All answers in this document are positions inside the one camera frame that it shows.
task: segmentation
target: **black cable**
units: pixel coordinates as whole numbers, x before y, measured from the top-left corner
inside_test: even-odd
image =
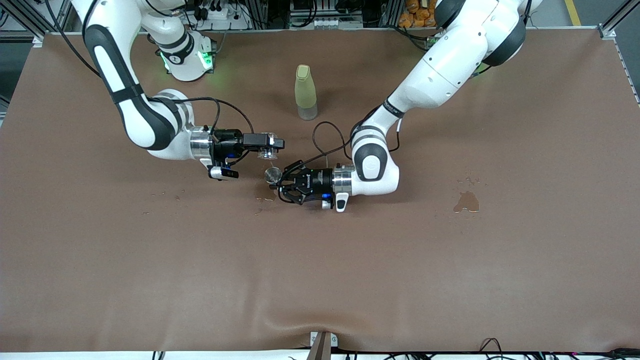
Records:
[[[4,10],[2,10],[2,12],[0,13],[0,21],[2,21],[3,19],[4,21],[2,24],[0,24],[0,28],[2,28],[6,24],[6,22],[9,20],[9,14],[5,13]]]
[[[154,99],[153,97],[149,97],[148,100],[159,102],[159,100]],[[222,102],[222,100],[216,99],[214,97],[209,97],[209,96],[199,96],[199,97],[190,97],[189,99],[173,100],[173,103],[182,104],[184,102],[190,102],[190,101],[213,101],[216,103],[216,106],[218,107],[216,111],[216,119],[214,120],[214,123],[211,126],[211,132],[210,132],[210,134],[213,134],[214,128],[216,127],[216,124],[218,123],[218,119],[220,118],[220,103]]]
[[[249,16],[249,18],[250,18],[251,20],[253,20],[253,21],[255,21],[256,23],[260,24],[260,27],[261,27],[262,29],[264,29],[264,26],[265,26],[265,25],[267,25],[267,26],[269,25],[269,22],[260,21],[260,20],[256,19],[255,17],[253,17],[253,15],[251,14],[251,12],[248,12],[247,10],[245,10],[245,9],[242,7],[242,5],[241,5],[241,4],[239,4],[237,1],[236,1],[236,6],[239,6],[239,7],[240,7],[240,10],[242,10],[242,13],[246,14],[247,16]]]
[[[384,26],[381,26],[381,28],[394,29],[397,32],[399,32],[400,34],[402,34],[403,36],[406,36],[406,37],[409,37],[409,38],[413,38],[413,39],[416,39],[416,40],[422,40],[422,41],[426,41],[427,40],[427,37],[419,37],[417,35],[411,35],[411,34],[409,34],[409,31],[407,31],[406,29],[404,29],[404,31],[403,31],[401,28],[398,28],[397,26],[394,26],[394,25],[384,25]]]
[[[354,7],[350,7],[349,3],[351,3],[351,0],[338,0],[335,3],[335,6],[333,7],[333,9],[339,13],[343,13],[338,9],[345,9],[347,11],[347,13],[352,13],[352,12],[356,12],[358,10],[362,10],[362,7],[364,6],[364,0],[360,0],[360,5],[358,6],[354,6]]]
[[[91,65],[89,65],[89,63],[80,55],[78,50],[76,50],[76,48],[73,46],[73,44],[71,44],[71,41],[69,41],[69,38],[67,37],[65,32],[62,31],[62,27],[60,26],[60,23],[58,22],[58,19],[53,14],[53,10],[51,9],[51,4],[49,3],[49,0],[45,0],[45,5],[47,6],[47,11],[49,12],[49,15],[51,15],[51,19],[53,20],[53,24],[56,26],[56,29],[60,32],[60,35],[62,36],[62,38],[65,39],[65,42],[71,48],[71,51],[73,51],[73,53],[78,57],[78,59],[80,59],[80,61],[84,64],[84,66],[86,66],[89,70],[91,70],[92,73],[94,73],[98,77],[100,77],[100,73],[97,70],[95,70]]]
[[[478,350],[478,352],[482,352],[482,350],[484,350],[484,348],[486,348],[487,345],[489,345],[491,342],[493,342],[498,347],[498,351],[502,355],[502,347],[500,346],[500,342],[496,338],[486,338],[486,339],[484,339],[483,344],[482,344],[482,346],[480,346],[480,350]]]
[[[160,15],[162,15],[162,16],[164,16],[164,17],[172,17],[172,16],[173,16],[172,14],[165,14],[165,13],[163,13],[163,12],[160,12],[160,10],[156,9],[153,5],[151,5],[151,3],[149,2],[149,0],[145,0],[145,2],[147,3],[147,5],[149,5],[149,7],[150,7],[151,9],[153,9],[153,11],[157,12],[158,14],[160,14]]]
[[[531,3],[532,3],[532,0],[528,0],[527,1],[527,6],[525,7],[525,10],[524,10],[524,24],[525,24],[525,26],[529,22],[529,18],[531,18],[531,15],[529,14],[529,13],[531,13]]]
[[[163,360],[164,359],[164,354],[166,352],[165,351],[154,351],[154,353],[151,355],[151,360],[156,360],[156,353],[158,353],[158,360]]]
[[[316,142],[316,131],[318,130],[318,128],[320,127],[320,125],[323,124],[328,124],[333,126],[333,128],[338,132],[338,135],[340,136],[340,140],[342,141],[342,144],[344,145],[344,136],[342,135],[342,131],[340,131],[340,129],[333,123],[330,121],[320,121],[319,123],[317,123],[317,125],[314,127],[313,132],[311,132],[311,141],[313,141],[314,146],[316,147],[316,149],[318,149],[318,151],[323,154],[324,151],[322,149],[320,149],[320,146],[318,146],[317,142]],[[347,149],[346,147],[343,147],[342,150],[344,151],[344,155],[347,157],[347,159],[351,160],[351,156],[349,156],[347,154]]]
[[[242,117],[245,119],[246,123],[249,125],[249,129],[251,129],[251,134],[255,133],[255,131],[253,130],[253,125],[251,124],[251,121],[249,121],[249,118],[242,112],[242,110],[240,110],[239,108],[237,108],[235,105],[231,104],[230,102],[227,102],[227,101],[224,101],[224,100],[220,100],[220,99],[218,99],[218,101],[223,103],[224,105],[230,106],[231,108],[233,108],[234,110],[239,112],[240,115],[242,115]]]
[[[280,188],[282,187],[282,181],[287,178],[289,176],[289,174],[291,174],[292,172],[294,172],[294,170],[296,170],[297,168],[303,167],[306,164],[310,163],[311,161],[315,161],[318,160],[319,158],[322,158],[323,156],[327,156],[329,154],[333,154],[336,151],[340,151],[342,149],[344,149],[345,147],[347,147],[347,145],[349,145],[351,143],[351,141],[353,140],[353,133],[354,130],[360,126],[360,124],[362,124],[363,122],[365,122],[377,109],[379,108],[379,106],[376,106],[375,108],[373,108],[362,120],[358,121],[357,123],[355,123],[353,125],[353,127],[351,128],[351,136],[349,136],[349,140],[347,140],[346,143],[342,144],[341,146],[336,147],[335,149],[329,150],[329,151],[325,151],[323,153],[321,153],[320,155],[314,156],[308,160],[302,161],[301,163],[298,163],[296,166],[291,167],[289,170],[285,171],[282,176],[280,177],[280,180],[276,183],[276,187],[278,188],[278,198],[280,200],[282,200],[283,202],[289,203],[289,204],[295,204],[295,202],[293,201],[287,201],[285,199],[282,198],[282,196],[280,195]]]
[[[408,36],[408,32],[407,32],[407,37],[409,38],[409,41],[411,41],[411,43],[417,47],[418,49],[420,49],[421,51],[424,51],[425,53],[428,51],[427,49],[425,49],[424,47],[420,46],[420,44],[418,44],[417,42],[415,42],[415,39],[412,38],[411,36]]]
[[[245,151],[243,152],[242,155],[240,155],[240,157],[237,160],[231,161],[229,164],[230,167],[234,166],[235,164],[239,163],[242,159],[244,159],[244,157],[249,153],[249,151]]]
[[[89,18],[91,14],[93,14],[93,9],[95,9],[95,5],[98,3],[98,0],[92,0],[91,4],[89,4],[89,10],[87,10],[84,15],[84,19],[82,21],[82,40],[84,41],[84,35],[86,33],[86,25],[89,23]]]
[[[478,75],[482,75],[482,74],[484,74],[484,73],[485,73],[487,70],[489,70],[490,68],[492,68],[492,66],[489,66],[489,67],[487,67],[486,69],[483,69],[482,71],[475,72],[475,73],[471,74],[471,78],[474,78],[474,77],[476,77],[476,76],[478,76]]]
[[[512,357],[507,357],[504,355],[497,355],[497,356],[491,356],[491,357],[487,357],[486,360],[494,360],[494,359],[501,359],[501,360],[516,360]]]
[[[309,8],[309,16],[307,17],[307,19],[302,23],[302,25],[294,25],[291,24],[291,14],[289,14],[289,27],[291,28],[304,28],[305,26],[311,24],[315,19],[316,19],[316,15],[318,12],[318,4],[316,2],[316,0],[310,0],[313,4],[313,7]]]
[[[394,147],[393,149],[389,150],[389,152],[394,152],[398,149],[400,149],[400,131],[396,131],[396,147]]]
[[[187,18],[187,22],[189,23],[189,29],[195,30],[198,28],[198,23],[196,23],[195,25],[191,23],[191,19],[189,19],[189,13],[187,12],[187,6],[189,6],[187,1],[188,0],[184,0],[184,16]]]

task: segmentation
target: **metal frame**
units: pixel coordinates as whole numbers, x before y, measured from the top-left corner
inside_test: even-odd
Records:
[[[9,98],[5,97],[4,95],[0,94],[0,104],[2,104],[2,106],[4,106],[5,108],[9,107]]]
[[[264,29],[264,24],[267,23],[268,3],[263,0],[246,0],[244,4],[251,14],[253,28]]]
[[[610,40],[616,37],[615,29],[635,8],[640,5],[640,0],[625,0],[622,5],[602,24],[598,26],[600,37]]]
[[[0,7],[24,28],[24,31],[0,31],[2,42],[30,42],[33,37],[42,40],[46,33],[56,31],[54,24],[28,0],[2,0]],[[67,25],[71,8],[71,0],[63,0],[57,16],[63,28]]]

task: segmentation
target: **brown tabletop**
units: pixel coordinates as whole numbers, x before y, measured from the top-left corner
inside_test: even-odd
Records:
[[[219,97],[285,138],[281,167],[317,154],[317,121],[348,131],[420,56],[392,31],[231,34],[214,74],[180,83],[143,37],[132,50],[148,94]],[[296,114],[301,63],[314,122]],[[195,111],[212,123],[211,103]],[[220,125],[246,129],[227,108]],[[398,191],[338,214],[269,201],[253,156],[224,183],[150,156],[48,36],[0,129],[0,350],[292,348],[317,330],[350,350],[640,347],[639,137],[613,42],[530,31],[514,60],[410,111]],[[479,212],[454,212],[466,192]]]

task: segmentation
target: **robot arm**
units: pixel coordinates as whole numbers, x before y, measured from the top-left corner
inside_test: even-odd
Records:
[[[286,169],[283,181],[292,184],[280,186],[279,191],[298,204],[322,196],[323,207],[331,208],[335,201],[338,212],[344,211],[349,196],[394,192],[400,171],[387,147],[388,130],[410,109],[436,108],[445,103],[481,62],[498,66],[513,57],[525,38],[520,13],[527,7],[535,9],[540,2],[438,0],[435,16],[437,23],[443,24],[444,34],[385,102],[356,127],[351,137],[354,164],[315,170],[332,179],[330,188],[327,181],[296,181],[308,176],[308,169],[302,166]]]
[[[183,0],[73,0],[73,5],[85,19],[84,43],[120,112],[127,136],[137,146],[162,159],[200,160],[215,179],[238,176],[229,169],[227,158],[238,158],[245,151],[274,158],[284,148],[284,141],[273,134],[209,131],[195,126],[191,104],[176,90],[163,90],[154,97],[144,93],[130,57],[141,25],[150,32],[178,80],[195,80],[212,66],[206,62],[211,39],[186,31],[177,17],[156,12],[171,13],[184,6]]]

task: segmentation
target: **water droplet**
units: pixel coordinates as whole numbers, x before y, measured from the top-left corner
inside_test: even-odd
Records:
[[[477,213],[480,211],[480,203],[476,198],[476,195],[472,192],[460,193],[460,200],[458,204],[453,207],[454,213],[459,213],[466,209],[470,213]]]

